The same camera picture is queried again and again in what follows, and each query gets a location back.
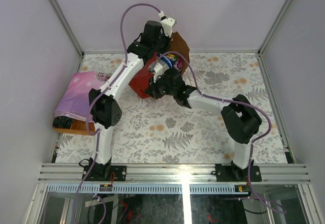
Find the red paper bag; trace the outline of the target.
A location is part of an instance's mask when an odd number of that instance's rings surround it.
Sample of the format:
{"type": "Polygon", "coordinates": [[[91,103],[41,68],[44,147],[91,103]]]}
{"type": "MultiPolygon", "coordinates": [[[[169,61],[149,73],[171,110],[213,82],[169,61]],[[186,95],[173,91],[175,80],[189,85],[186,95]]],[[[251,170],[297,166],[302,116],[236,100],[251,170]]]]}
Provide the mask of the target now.
{"type": "Polygon", "coordinates": [[[164,95],[160,93],[158,83],[165,77],[164,73],[169,69],[175,69],[183,74],[187,69],[188,64],[185,59],[189,61],[190,48],[178,32],[172,34],[169,50],[177,54],[169,53],[162,56],[156,52],[129,82],[129,86],[139,97],[160,99],[164,95]]]}

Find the blue chips bag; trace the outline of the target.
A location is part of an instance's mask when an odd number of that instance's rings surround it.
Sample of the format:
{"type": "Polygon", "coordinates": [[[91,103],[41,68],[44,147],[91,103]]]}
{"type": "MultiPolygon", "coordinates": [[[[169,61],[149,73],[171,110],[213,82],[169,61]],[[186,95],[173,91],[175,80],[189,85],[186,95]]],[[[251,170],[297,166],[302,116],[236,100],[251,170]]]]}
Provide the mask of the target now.
{"type": "Polygon", "coordinates": [[[158,63],[162,66],[167,66],[169,69],[173,68],[174,62],[176,59],[168,58],[167,55],[162,56],[160,53],[157,54],[158,63]]]}

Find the green candy bag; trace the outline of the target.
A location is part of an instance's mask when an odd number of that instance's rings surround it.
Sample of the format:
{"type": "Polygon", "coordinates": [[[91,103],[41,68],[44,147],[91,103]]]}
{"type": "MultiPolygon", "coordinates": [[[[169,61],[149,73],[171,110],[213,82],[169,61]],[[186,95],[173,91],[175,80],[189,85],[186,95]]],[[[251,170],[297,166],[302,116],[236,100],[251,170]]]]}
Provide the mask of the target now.
{"type": "Polygon", "coordinates": [[[167,54],[168,58],[172,58],[172,59],[177,59],[178,56],[174,55],[174,54],[167,54]]]}

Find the purple snack packet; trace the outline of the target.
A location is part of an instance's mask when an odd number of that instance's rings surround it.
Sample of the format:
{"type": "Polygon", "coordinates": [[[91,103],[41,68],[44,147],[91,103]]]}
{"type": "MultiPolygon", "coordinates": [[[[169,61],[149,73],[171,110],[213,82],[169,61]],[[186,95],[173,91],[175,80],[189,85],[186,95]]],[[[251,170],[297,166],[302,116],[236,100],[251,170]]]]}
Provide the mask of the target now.
{"type": "Polygon", "coordinates": [[[173,67],[178,71],[181,72],[182,71],[182,67],[183,67],[183,63],[181,59],[176,59],[174,62],[173,67]]]}

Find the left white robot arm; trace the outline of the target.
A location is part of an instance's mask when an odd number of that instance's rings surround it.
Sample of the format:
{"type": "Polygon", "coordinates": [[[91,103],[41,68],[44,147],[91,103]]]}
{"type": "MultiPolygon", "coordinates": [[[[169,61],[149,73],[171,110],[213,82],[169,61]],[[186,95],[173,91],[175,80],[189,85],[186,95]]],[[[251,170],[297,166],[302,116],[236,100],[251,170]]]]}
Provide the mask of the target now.
{"type": "Polygon", "coordinates": [[[88,94],[89,115],[92,116],[96,136],[91,164],[95,165],[93,174],[99,180],[107,180],[111,175],[111,143],[115,125],[122,116],[118,104],[121,94],[151,59],[168,51],[175,24],[175,19],[166,16],[160,21],[147,21],[139,37],[126,47],[124,62],[104,85],[91,89],[88,94]]]}

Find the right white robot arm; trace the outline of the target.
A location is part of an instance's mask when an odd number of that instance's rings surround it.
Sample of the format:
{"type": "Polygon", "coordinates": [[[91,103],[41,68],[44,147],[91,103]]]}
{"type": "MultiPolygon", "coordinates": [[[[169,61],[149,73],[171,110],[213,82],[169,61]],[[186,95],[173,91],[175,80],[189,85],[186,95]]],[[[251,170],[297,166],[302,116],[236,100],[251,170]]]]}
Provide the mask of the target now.
{"type": "Polygon", "coordinates": [[[175,68],[165,72],[149,68],[148,72],[153,77],[149,79],[149,86],[145,93],[154,99],[169,95],[182,107],[221,115],[226,130],[234,142],[232,176],[240,181],[248,177],[251,138],[259,131],[262,120],[256,110],[250,106],[247,98],[240,94],[231,100],[219,101],[211,96],[202,95],[198,88],[185,84],[181,74],[175,68]]]}

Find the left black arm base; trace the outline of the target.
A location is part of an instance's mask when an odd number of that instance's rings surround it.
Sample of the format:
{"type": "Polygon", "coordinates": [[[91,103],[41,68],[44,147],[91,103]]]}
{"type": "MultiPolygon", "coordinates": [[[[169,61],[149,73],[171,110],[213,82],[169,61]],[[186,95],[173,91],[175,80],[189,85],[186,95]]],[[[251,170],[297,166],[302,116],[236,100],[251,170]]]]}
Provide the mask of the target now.
{"type": "Polygon", "coordinates": [[[105,165],[94,163],[90,169],[93,159],[83,159],[78,165],[83,168],[83,177],[85,181],[125,181],[127,166],[112,165],[111,160],[105,165]]]}

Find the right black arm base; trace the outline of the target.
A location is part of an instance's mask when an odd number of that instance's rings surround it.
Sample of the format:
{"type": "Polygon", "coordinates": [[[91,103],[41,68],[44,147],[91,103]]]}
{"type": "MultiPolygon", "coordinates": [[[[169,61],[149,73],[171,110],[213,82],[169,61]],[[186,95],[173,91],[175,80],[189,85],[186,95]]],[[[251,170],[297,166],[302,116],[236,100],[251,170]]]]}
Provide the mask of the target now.
{"type": "MultiPolygon", "coordinates": [[[[215,164],[215,169],[211,171],[211,175],[215,176],[218,182],[248,182],[248,167],[240,169],[233,162],[230,165],[215,164]]],[[[260,168],[253,163],[250,166],[250,181],[262,181],[260,168]]]]}

